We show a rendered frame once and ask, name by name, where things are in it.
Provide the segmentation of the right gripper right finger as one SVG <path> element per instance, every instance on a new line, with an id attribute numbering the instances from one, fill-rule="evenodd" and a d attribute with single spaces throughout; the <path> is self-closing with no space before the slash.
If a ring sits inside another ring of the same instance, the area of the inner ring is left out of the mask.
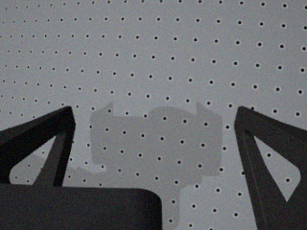
<path id="1" fill-rule="evenodd" d="M 234 130 L 257 230 L 307 230 L 307 130 L 244 106 L 238 107 Z M 300 181 L 288 202 L 267 169 L 254 137 L 299 169 Z"/>

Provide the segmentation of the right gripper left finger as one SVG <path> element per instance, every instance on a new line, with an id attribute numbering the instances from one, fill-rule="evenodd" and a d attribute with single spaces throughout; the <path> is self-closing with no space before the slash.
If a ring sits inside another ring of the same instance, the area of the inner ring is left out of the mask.
<path id="1" fill-rule="evenodd" d="M 62 186 L 76 123 L 71 106 L 0 131 L 0 183 L 10 183 L 11 169 L 54 136 L 45 164 L 33 185 Z"/>

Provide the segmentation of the grey flat base plate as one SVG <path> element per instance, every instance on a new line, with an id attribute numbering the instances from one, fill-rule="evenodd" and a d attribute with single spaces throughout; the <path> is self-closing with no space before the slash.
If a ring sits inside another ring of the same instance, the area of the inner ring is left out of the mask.
<path id="1" fill-rule="evenodd" d="M 0 0 L 0 131 L 65 106 L 62 186 L 154 192 L 163 230 L 257 230 L 233 124 L 307 130 L 307 0 Z"/>

